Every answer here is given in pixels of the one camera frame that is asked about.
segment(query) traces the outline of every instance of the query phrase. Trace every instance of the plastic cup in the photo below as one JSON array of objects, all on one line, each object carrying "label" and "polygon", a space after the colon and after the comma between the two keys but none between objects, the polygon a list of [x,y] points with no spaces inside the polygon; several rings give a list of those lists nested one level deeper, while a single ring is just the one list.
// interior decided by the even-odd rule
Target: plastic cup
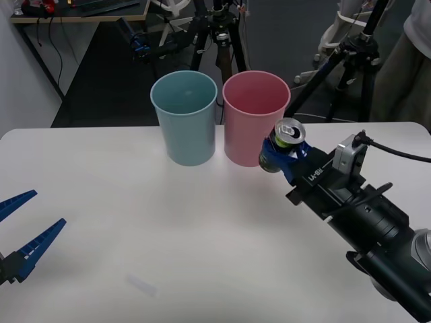
[{"label": "plastic cup", "polygon": [[155,82],[150,98],[169,157],[184,166],[209,160],[216,150],[216,83],[200,72],[178,71]]},{"label": "plastic cup", "polygon": [[289,104],[288,85],[274,74],[246,71],[225,83],[223,98],[226,155],[235,164],[258,166],[262,142]]}]

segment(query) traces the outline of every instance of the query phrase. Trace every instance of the pink plastic cup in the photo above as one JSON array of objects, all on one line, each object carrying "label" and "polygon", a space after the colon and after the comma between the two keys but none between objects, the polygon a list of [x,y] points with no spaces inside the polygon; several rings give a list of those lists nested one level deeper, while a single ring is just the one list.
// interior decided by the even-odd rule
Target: pink plastic cup
[{"label": "pink plastic cup", "polygon": [[262,142],[289,104],[288,85],[274,74],[247,71],[224,84],[223,98],[226,155],[235,164],[258,166]]}]

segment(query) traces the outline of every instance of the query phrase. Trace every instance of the white table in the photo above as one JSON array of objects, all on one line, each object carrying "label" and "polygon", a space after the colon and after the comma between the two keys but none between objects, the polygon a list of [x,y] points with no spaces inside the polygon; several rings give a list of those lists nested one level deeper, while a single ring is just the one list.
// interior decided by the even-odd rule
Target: white table
[{"label": "white table", "polygon": [[[431,157],[413,123],[310,124],[330,151],[366,129],[382,144]],[[363,175],[431,227],[431,165],[368,150]],[[346,259],[351,248],[304,205],[282,174],[170,161],[159,128],[32,129],[0,140],[0,200],[38,196],[0,224],[0,250],[18,249],[60,217],[67,225],[22,284],[0,287],[0,322],[407,323]],[[133,275],[157,289],[130,284]]]}]

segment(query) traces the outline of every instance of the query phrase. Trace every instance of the black tripod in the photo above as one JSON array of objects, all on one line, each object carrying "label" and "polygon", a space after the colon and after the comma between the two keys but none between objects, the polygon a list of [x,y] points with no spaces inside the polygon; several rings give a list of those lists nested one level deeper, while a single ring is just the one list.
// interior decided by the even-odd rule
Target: black tripod
[{"label": "black tripod", "polygon": [[240,20],[229,12],[232,0],[213,0],[213,9],[211,11],[208,11],[203,0],[194,0],[193,2],[196,8],[196,16],[200,20],[200,27],[190,70],[199,70],[202,54],[205,52],[205,44],[208,36],[211,36],[212,41],[218,47],[215,64],[220,68],[222,80],[225,83],[232,76],[230,45],[232,45],[234,51],[238,71],[247,70],[239,34]]},{"label": "black tripod", "polygon": [[378,44],[374,40],[373,34],[382,14],[385,12],[388,2],[389,0],[377,1],[364,30],[359,35],[347,37],[346,40],[340,43],[335,49],[335,52],[329,57],[327,63],[321,67],[298,97],[290,104],[289,108],[284,113],[284,117],[293,117],[313,91],[325,80],[326,76],[344,60],[343,66],[345,71],[338,86],[335,88],[335,97],[331,103],[326,122],[332,121],[335,111],[340,107],[349,84],[354,80],[356,71],[363,71],[364,73],[359,121],[368,122],[371,111],[372,92],[374,89],[374,76],[380,61]]}]

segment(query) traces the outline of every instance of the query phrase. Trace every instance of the floor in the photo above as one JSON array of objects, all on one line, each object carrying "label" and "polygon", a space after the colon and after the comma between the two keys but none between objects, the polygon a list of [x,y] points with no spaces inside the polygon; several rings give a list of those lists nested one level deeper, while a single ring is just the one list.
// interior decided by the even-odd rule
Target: floor
[{"label": "floor", "polygon": [[[402,33],[413,0],[395,2],[385,23],[376,31],[382,58],[387,57]],[[291,88],[295,75],[312,69],[312,58],[323,32],[333,23],[337,0],[251,0],[247,34],[251,67],[280,76]],[[193,15],[193,5],[183,12]],[[222,87],[220,70],[215,66],[216,46],[204,55],[200,71]],[[188,69],[193,47],[156,62],[158,76]],[[333,97],[333,73],[305,102],[300,113],[324,116]],[[53,127],[120,127],[158,125],[150,102],[155,82],[149,65],[133,61],[127,43],[113,23],[101,23],[84,60],[67,92]],[[292,90],[292,99],[301,89]],[[357,120],[358,87],[352,86],[349,99],[335,117]],[[216,119],[220,119],[218,108]],[[317,117],[297,116],[302,122],[322,122]]]}]

